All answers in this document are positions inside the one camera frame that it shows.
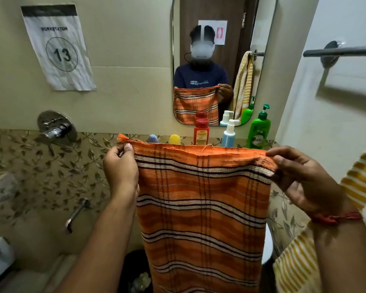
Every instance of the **number 13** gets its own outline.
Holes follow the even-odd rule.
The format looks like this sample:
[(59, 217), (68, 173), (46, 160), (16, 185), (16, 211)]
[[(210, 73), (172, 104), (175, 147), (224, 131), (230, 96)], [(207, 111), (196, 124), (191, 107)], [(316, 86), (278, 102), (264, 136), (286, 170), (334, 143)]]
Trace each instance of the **number 13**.
[[(69, 54), (68, 49), (63, 48), (62, 53), (66, 55), (66, 57), (64, 57), (64, 60), (66, 60), (67, 62), (70, 62), (72, 58)], [(54, 54), (57, 54), (57, 57), (58, 57), (59, 61), (62, 62), (61, 55), (60, 55), (60, 52), (59, 52), (58, 48), (56, 48), (56, 50), (54, 51)]]

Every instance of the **paper sign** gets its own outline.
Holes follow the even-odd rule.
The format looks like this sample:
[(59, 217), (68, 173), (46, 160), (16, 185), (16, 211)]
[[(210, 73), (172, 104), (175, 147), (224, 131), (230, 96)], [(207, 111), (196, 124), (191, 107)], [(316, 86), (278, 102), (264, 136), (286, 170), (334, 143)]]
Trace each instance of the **paper sign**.
[(54, 90), (96, 90), (80, 19), (73, 4), (21, 6), (27, 33)]
[(215, 45), (225, 45), (226, 26), (228, 21), (198, 21), (200, 26), (211, 26), (215, 32)]

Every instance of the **yellow bottle cap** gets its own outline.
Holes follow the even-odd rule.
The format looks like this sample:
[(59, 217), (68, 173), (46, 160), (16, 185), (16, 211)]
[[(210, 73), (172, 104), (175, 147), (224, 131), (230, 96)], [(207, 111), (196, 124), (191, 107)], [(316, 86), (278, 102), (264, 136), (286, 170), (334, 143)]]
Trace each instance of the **yellow bottle cap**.
[(180, 137), (178, 135), (172, 135), (169, 137), (169, 143), (173, 145), (181, 145)]

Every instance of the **door hinge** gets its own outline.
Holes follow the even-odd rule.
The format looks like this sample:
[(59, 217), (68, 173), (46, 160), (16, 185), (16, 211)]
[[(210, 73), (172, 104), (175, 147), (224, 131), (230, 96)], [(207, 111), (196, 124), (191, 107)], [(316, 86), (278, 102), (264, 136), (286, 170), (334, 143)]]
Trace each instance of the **door hinge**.
[(241, 25), (241, 28), (244, 29), (244, 24), (245, 24), (245, 16), (247, 15), (246, 12), (244, 12), (244, 15), (243, 15), (243, 24)]

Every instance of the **yellow white towel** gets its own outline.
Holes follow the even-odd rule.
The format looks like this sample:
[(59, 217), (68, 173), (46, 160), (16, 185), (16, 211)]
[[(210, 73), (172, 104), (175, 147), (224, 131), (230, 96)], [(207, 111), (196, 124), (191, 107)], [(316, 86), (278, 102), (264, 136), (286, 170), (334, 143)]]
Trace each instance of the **yellow white towel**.
[[(340, 185), (362, 212), (366, 224), (366, 153), (354, 163)], [(278, 292), (322, 291), (311, 222), (283, 251), (273, 268)]]
[(254, 64), (251, 51), (247, 51), (241, 60), (236, 83), (234, 84), (233, 110), (234, 119), (240, 119), (243, 111), (248, 108), (251, 101), (253, 86)]

